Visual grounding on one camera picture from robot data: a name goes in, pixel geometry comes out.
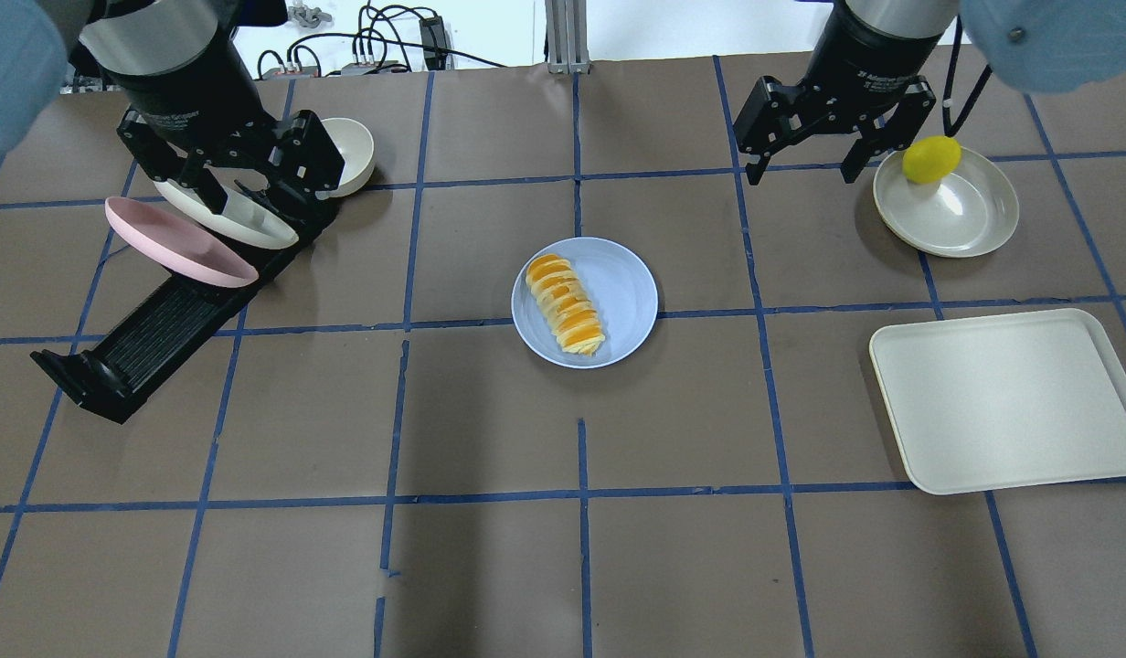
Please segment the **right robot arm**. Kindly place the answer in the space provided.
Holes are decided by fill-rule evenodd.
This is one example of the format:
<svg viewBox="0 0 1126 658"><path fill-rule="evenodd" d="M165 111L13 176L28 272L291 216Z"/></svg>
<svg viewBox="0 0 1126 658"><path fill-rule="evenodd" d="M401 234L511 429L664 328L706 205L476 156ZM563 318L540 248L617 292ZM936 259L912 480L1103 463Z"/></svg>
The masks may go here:
<svg viewBox="0 0 1126 658"><path fill-rule="evenodd" d="M921 70L949 29L981 51L981 82L1024 94L1067 94L1126 71L1126 1L835 1L798 82L763 75L738 113L747 183L816 134L855 134L846 183L874 155L910 146L938 107Z"/></svg>

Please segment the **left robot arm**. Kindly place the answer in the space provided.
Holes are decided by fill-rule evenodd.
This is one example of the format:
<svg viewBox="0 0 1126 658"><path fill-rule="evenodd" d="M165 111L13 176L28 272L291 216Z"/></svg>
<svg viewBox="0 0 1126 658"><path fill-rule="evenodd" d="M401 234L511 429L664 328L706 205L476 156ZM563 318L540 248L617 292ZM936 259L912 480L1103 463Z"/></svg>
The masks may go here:
<svg viewBox="0 0 1126 658"><path fill-rule="evenodd" d="M268 207L311 213L340 186L345 158L315 113L276 121L209 1L0 1L0 155L59 95L75 46L124 90L119 135L154 183L194 192L213 212L213 171L262 175Z"/></svg>

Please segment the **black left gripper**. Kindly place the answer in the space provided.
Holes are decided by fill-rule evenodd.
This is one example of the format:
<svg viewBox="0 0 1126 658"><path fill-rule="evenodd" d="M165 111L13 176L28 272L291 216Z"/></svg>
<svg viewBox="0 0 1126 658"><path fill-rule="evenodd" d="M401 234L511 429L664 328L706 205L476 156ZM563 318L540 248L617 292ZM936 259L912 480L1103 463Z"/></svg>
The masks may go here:
<svg viewBox="0 0 1126 658"><path fill-rule="evenodd" d="M117 133L154 183L195 192L220 214L227 195L207 166L262 175L254 201L289 225L329 225L345 158L315 112L276 122L249 78L119 78L129 99Z"/></svg>

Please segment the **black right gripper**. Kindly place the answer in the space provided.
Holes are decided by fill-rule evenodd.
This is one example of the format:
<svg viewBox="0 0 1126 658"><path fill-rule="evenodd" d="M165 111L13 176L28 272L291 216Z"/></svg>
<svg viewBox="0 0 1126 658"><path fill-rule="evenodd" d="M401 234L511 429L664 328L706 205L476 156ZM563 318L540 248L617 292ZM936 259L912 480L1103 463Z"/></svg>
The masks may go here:
<svg viewBox="0 0 1126 658"><path fill-rule="evenodd" d="M840 164L852 184L885 151L911 146L935 107L932 88L919 70L938 35L903 38L866 27L826 27L801 86L762 75L733 124L738 152L747 157L747 183L756 186L775 154L814 134L859 128ZM890 112L888 121L876 118Z"/></svg>

